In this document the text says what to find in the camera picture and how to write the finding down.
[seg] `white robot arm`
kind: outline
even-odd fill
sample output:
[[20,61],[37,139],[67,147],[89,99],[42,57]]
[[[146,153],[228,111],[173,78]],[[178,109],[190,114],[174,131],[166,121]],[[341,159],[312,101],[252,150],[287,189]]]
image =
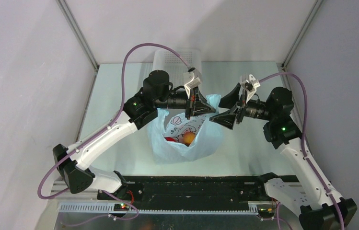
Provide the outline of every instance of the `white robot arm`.
[[265,102],[251,100],[256,88],[260,86],[257,82],[252,75],[242,76],[240,83],[220,101],[219,107],[229,110],[211,117],[210,121],[233,129],[234,124],[242,122],[244,116],[267,120],[268,123],[264,125],[266,140],[275,149],[281,149],[281,154],[288,160],[305,195],[284,184],[274,173],[258,177],[259,193],[278,200],[291,210],[299,217],[305,230],[339,229],[336,207],[340,210],[344,225],[347,225],[357,206],[352,199],[345,200],[332,186],[307,150],[306,143],[301,142],[302,133],[290,117],[294,107],[292,92],[276,87]]
[[144,127],[157,117],[157,108],[185,109],[186,117],[214,113],[216,110],[207,103],[197,87],[200,72],[191,68],[184,77],[191,76],[186,91],[172,89],[168,73],[155,70],[144,80],[143,87],[124,103],[118,119],[105,123],[88,137],[68,146],[58,144],[53,148],[55,162],[72,154],[57,168],[71,193],[79,193],[87,188],[116,192],[125,183],[117,172],[106,172],[91,166],[104,151],[122,138]]

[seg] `plastic bag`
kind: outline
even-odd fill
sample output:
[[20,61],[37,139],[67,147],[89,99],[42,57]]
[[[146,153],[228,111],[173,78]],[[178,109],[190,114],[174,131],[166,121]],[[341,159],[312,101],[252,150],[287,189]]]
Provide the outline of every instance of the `plastic bag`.
[[[147,127],[148,137],[157,163],[178,163],[195,161],[212,155],[223,141],[223,131],[219,124],[209,121],[211,116],[219,113],[220,95],[207,95],[208,103],[216,109],[215,114],[204,114],[186,119],[185,113],[174,116],[164,127],[168,111],[158,109],[158,117]],[[181,143],[186,132],[196,134],[193,142],[188,146]],[[172,137],[176,141],[167,141],[165,137]]]

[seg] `gray wall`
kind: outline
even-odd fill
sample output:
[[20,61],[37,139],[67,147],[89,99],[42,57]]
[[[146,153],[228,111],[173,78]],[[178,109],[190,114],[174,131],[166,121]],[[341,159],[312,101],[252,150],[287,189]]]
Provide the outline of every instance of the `gray wall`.
[[[308,139],[316,160],[359,208],[359,1],[326,1],[288,70],[308,91]],[[293,91],[302,109],[295,82]],[[359,209],[349,227],[359,229]]]
[[51,150],[74,141],[92,80],[56,1],[0,0],[0,230],[36,225]]
[[[121,63],[128,50],[144,42],[198,48],[202,61],[281,62],[315,0],[68,3],[99,63]],[[138,49],[128,61],[152,62],[154,50]]]

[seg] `purple cable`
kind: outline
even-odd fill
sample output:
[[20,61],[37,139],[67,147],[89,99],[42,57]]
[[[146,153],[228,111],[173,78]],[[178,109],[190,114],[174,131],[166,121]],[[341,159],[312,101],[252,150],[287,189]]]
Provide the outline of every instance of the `purple cable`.
[[279,224],[279,207],[281,206],[281,202],[278,202],[277,206],[275,207],[275,209],[277,210],[277,224],[278,224],[278,229],[281,230],[281,225]]
[[[179,53],[177,53],[175,50],[167,47],[167,46],[163,46],[163,45],[160,45],[160,44],[155,44],[155,43],[143,43],[143,44],[139,44],[139,45],[136,45],[135,47],[133,47],[127,54],[126,54],[126,57],[124,58],[124,61],[123,61],[123,67],[122,67],[122,70],[121,70],[121,104],[120,104],[120,109],[118,110],[116,116],[113,118],[113,120],[108,123],[107,126],[110,126],[112,125],[121,115],[121,113],[123,112],[123,106],[124,106],[124,101],[125,101],[125,98],[124,98],[124,72],[125,72],[125,69],[126,69],[126,63],[127,63],[127,59],[128,59],[128,56],[130,56],[130,54],[140,48],[140,47],[143,47],[143,46],[155,46],[155,47],[159,47],[159,48],[163,48],[163,49],[166,49],[168,51],[171,51],[173,54],[175,54],[185,65],[186,67],[189,69],[191,68],[190,65],[181,57],[181,55]],[[81,150],[83,149],[83,147],[85,147],[88,143],[90,143],[92,140],[94,140],[95,138],[97,138],[98,136],[100,136],[102,133],[104,133],[105,131],[107,131],[107,126],[103,127],[101,130],[99,130],[97,133],[95,133],[93,136],[91,136],[90,138],[88,138],[86,141],[84,141],[83,143],[81,143],[80,145],[78,145],[76,147],[77,150]],[[60,166],[64,161],[66,161],[66,159],[68,159],[69,157],[71,157],[73,154],[75,154],[76,151],[72,151],[70,152],[68,155],[66,155],[64,158],[62,158],[60,161],[58,161],[54,166],[52,166],[52,168],[45,174],[45,176],[42,178],[39,186],[38,186],[38,197],[41,198],[41,199],[53,199],[55,198],[56,196],[68,191],[68,188],[56,193],[56,194],[53,194],[53,195],[50,195],[50,196],[44,196],[42,195],[42,187],[44,186],[44,183],[45,181],[48,179],[49,175],[58,167]]]
[[139,216],[139,210],[138,210],[134,205],[132,205],[131,203],[128,203],[128,202],[126,202],[126,201],[124,201],[124,200],[120,200],[119,198],[115,197],[113,194],[111,194],[111,193],[109,193],[109,192],[107,192],[107,191],[104,191],[104,190],[103,190],[103,192],[106,193],[107,195],[111,196],[113,199],[115,199],[115,200],[117,200],[117,201],[119,201],[119,202],[121,202],[121,203],[124,203],[124,204],[130,206],[132,209],[135,210],[136,215],[133,216],[133,217],[129,217],[129,218],[122,218],[122,217],[113,216],[113,215],[111,215],[111,214],[102,214],[102,215],[98,215],[98,216],[92,217],[92,218],[90,218],[90,219],[87,219],[87,220],[85,220],[84,222],[81,222],[81,223],[77,223],[77,224],[65,224],[65,223],[62,223],[62,224],[65,225],[65,226],[67,226],[67,227],[77,227],[77,226],[84,225],[84,224],[86,224],[86,223],[91,222],[92,220],[95,220],[95,219],[101,218],[101,217],[113,217],[113,219],[131,220],[131,219],[134,219],[134,218],[136,218],[136,217]]
[[279,221],[282,221],[282,222],[284,222],[286,225],[288,225],[288,228],[290,229],[290,230],[293,230],[292,229],[292,226],[286,221],[286,220],[284,220],[284,219],[282,219],[282,218],[277,218],[277,217],[274,217],[274,219],[272,219],[272,218],[262,218],[262,217],[259,217],[259,216],[256,216],[257,218],[259,218],[259,219],[262,219],[262,220],[277,220],[278,222]]
[[[143,46],[155,46],[155,47],[159,47],[159,48],[163,48],[163,49],[166,49],[168,51],[171,51],[173,54],[175,54],[185,65],[188,69],[191,68],[191,66],[181,57],[181,55],[179,55],[179,53],[177,53],[175,50],[167,47],[167,46],[163,46],[163,45],[159,45],[159,44],[155,44],[155,43],[143,43],[143,44],[139,44],[135,47],[133,47],[127,54],[126,54],[126,57],[124,58],[124,61],[123,61],[123,67],[122,67],[122,70],[121,70],[121,104],[120,104],[120,109],[118,110],[116,116],[113,118],[113,120],[108,123],[109,126],[111,126],[112,124],[114,124],[114,122],[120,117],[121,113],[123,112],[123,106],[124,106],[124,101],[125,101],[125,98],[124,98],[124,72],[125,72],[125,69],[126,69],[126,63],[127,63],[127,59],[128,59],[128,56],[130,56],[130,54],[136,50],[137,48],[140,48],[140,47],[143,47]],[[97,138],[99,135],[101,135],[102,133],[104,133],[105,131],[107,130],[107,126],[103,127],[101,130],[99,130],[97,133],[95,133],[92,137],[88,138],[86,141],[84,141],[83,143],[81,143],[76,149],[77,150],[81,150],[83,147],[85,147],[88,143],[90,143],[92,140],[94,140],[95,138]],[[69,157],[71,157],[73,154],[75,154],[76,151],[72,151],[70,152],[69,154],[67,154],[64,158],[62,158],[60,161],[58,161],[54,166],[52,166],[52,168],[45,174],[45,176],[42,178],[39,186],[38,186],[38,191],[37,191],[37,194],[38,194],[38,197],[41,198],[41,199],[53,199],[55,198],[56,196],[68,191],[69,189],[68,188],[65,188],[64,190],[56,193],[56,194],[53,194],[53,195],[50,195],[50,196],[44,196],[42,195],[42,187],[44,186],[44,183],[45,181],[48,179],[49,175],[58,167],[60,166],[64,161],[66,161],[66,159],[68,159]],[[109,196],[111,196],[113,199],[117,200],[117,201],[120,201],[122,203],[125,203],[125,204],[128,204],[130,207],[132,207],[137,213],[134,217],[130,217],[130,218],[120,218],[120,217],[114,217],[116,219],[121,219],[121,220],[130,220],[130,219],[134,219],[136,218],[138,215],[139,215],[139,210],[129,204],[129,203],[126,203],[120,199],[118,199],[117,197],[115,197],[114,195],[110,194],[109,192],[107,191],[104,191],[106,194],[108,194]],[[72,225],[65,225],[65,226],[68,226],[68,227],[75,227],[75,226],[79,226],[79,225],[83,225],[83,224],[86,224],[92,220],[95,220],[97,218],[101,218],[101,217],[108,217],[109,214],[103,214],[103,215],[98,215],[96,217],[93,217],[91,219],[88,219],[82,223],[79,223],[79,224],[72,224]]]
[[[304,108],[303,108],[304,115],[303,115],[303,124],[302,124],[301,149],[302,149],[303,156],[307,157],[308,154],[306,153],[306,149],[305,149],[305,139],[306,139],[306,121],[307,121],[307,118],[308,118],[308,98],[307,98],[307,95],[306,95],[305,86],[303,85],[303,82],[301,81],[301,79],[298,76],[296,76],[295,74],[291,73],[291,72],[274,73],[274,74],[269,75],[268,77],[265,77],[265,78],[261,79],[259,82],[263,83],[266,80],[271,79],[271,78],[273,78],[275,76],[278,76],[278,75],[287,75],[287,76],[291,76],[291,77],[295,78],[299,82],[299,85],[302,88],[303,104],[304,104]],[[306,158],[306,161],[308,162],[309,166],[312,168],[313,172],[316,174],[316,177],[319,179],[319,181],[323,185],[326,193],[330,193],[332,190],[330,190],[330,188],[327,186],[326,182],[323,180],[323,178],[319,174],[318,170],[313,165],[311,159]],[[337,202],[336,202],[336,200],[335,200],[335,198],[333,197],[332,194],[329,194],[329,197],[332,200],[332,203],[336,208],[337,215],[339,216],[340,229],[344,230],[345,229],[344,228],[344,221],[343,221],[343,216],[342,216],[342,212],[340,211],[339,205],[337,204]]]

